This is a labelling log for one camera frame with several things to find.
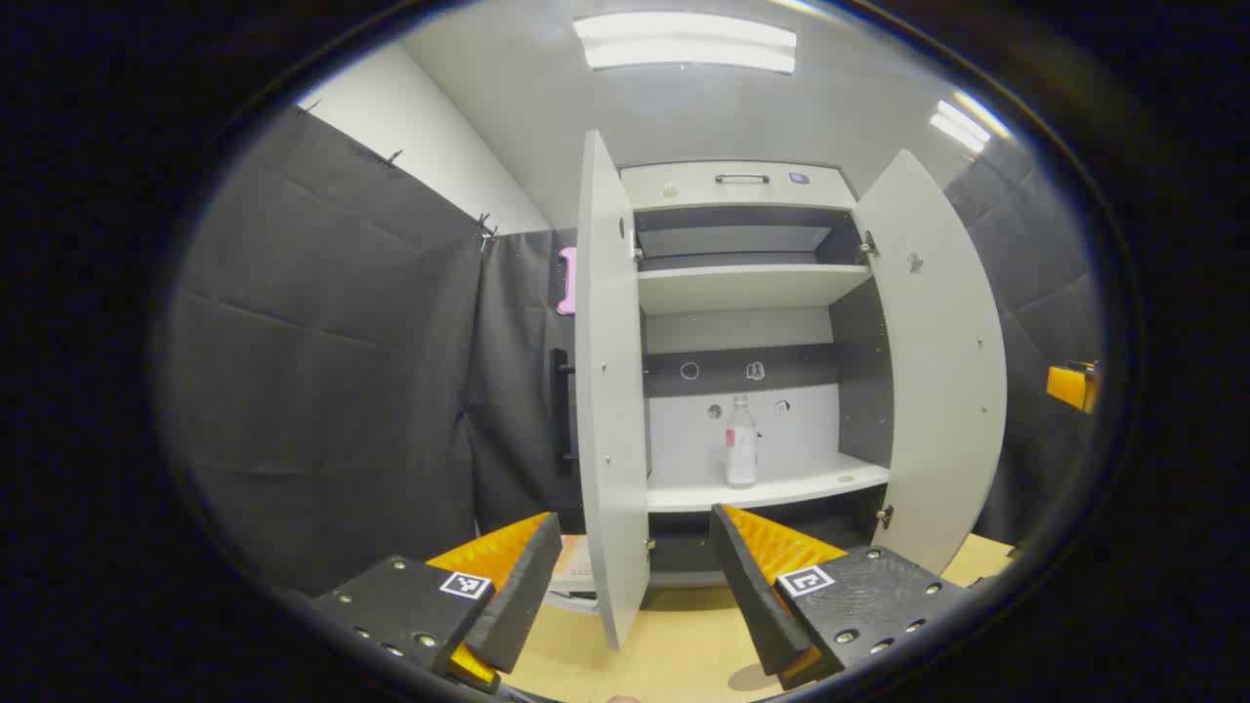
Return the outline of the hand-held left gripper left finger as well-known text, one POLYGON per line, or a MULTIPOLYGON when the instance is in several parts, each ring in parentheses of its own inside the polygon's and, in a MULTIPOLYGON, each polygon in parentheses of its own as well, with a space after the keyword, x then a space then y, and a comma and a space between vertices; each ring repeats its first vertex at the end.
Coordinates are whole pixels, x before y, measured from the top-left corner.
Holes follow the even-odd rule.
POLYGON ((561 554, 559 517, 544 512, 426 560, 384 557, 310 605, 389 657, 495 693, 518 665, 561 554))

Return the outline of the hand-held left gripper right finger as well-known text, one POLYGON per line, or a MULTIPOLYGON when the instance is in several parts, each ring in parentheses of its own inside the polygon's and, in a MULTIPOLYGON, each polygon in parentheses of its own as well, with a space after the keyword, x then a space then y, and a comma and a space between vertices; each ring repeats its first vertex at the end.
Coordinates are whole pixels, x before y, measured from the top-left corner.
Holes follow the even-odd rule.
POLYGON ((885 547, 838 548, 728 504, 709 537, 764 675, 785 690, 916 640, 972 597, 885 547))

